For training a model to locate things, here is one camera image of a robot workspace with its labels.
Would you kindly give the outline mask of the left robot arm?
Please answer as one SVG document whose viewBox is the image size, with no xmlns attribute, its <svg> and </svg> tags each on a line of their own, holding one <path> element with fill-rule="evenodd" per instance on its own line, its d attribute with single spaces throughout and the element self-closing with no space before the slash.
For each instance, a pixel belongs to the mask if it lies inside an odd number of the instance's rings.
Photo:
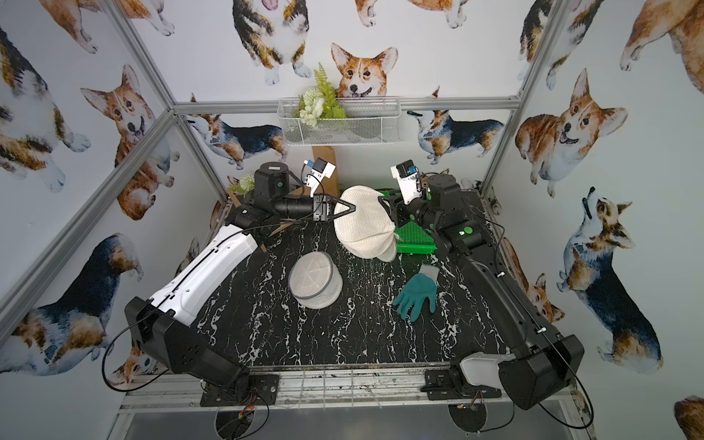
<svg viewBox="0 0 704 440">
<path fill-rule="evenodd" d="M 150 299 L 136 297 L 128 303 L 128 331 L 138 349 L 173 373 L 190 374 L 227 390 L 247 387 L 248 368 L 216 350 L 191 324 L 225 278 L 276 230 L 339 218 L 335 208 L 341 201 L 317 191 L 333 176 L 335 165 L 317 159 L 302 168 L 307 175 L 300 180 L 284 164 L 261 165 L 253 189 L 232 209 L 205 250 Z"/>
</svg>

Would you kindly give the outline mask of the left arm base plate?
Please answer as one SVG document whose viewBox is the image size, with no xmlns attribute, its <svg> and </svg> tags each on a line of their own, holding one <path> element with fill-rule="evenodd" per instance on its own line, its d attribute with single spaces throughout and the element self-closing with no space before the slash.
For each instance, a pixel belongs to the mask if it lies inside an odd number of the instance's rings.
<svg viewBox="0 0 704 440">
<path fill-rule="evenodd" d="M 233 388 L 205 383 L 201 407 L 226 407 L 245 405 L 274 405 L 281 376 L 277 374 L 249 374 L 240 377 Z"/>
</svg>

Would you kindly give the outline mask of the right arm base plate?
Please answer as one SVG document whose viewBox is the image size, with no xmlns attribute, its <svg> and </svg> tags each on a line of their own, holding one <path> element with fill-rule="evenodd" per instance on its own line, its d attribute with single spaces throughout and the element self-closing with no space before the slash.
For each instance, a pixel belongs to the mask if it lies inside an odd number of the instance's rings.
<svg viewBox="0 0 704 440">
<path fill-rule="evenodd" d="M 420 392 L 425 393 L 430 401 L 502 397 L 502 391 L 499 389 L 469 384 L 455 367 L 427 370 L 425 384 L 420 388 Z"/>
</svg>

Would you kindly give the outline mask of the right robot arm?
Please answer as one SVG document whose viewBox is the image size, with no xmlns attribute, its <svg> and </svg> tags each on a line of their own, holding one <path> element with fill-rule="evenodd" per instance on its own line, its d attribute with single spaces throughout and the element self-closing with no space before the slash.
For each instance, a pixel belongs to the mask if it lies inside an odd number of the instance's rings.
<svg viewBox="0 0 704 440">
<path fill-rule="evenodd" d="M 509 275 L 476 192 L 463 190 L 449 174 L 436 174 L 410 203 L 400 192 L 378 200 L 396 226 L 414 222 L 434 238 L 436 256 L 486 301 L 509 349 L 498 364 L 498 386 L 519 408 L 529 410 L 570 385 L 585 348 L 542 317 Z"/>
</svg>

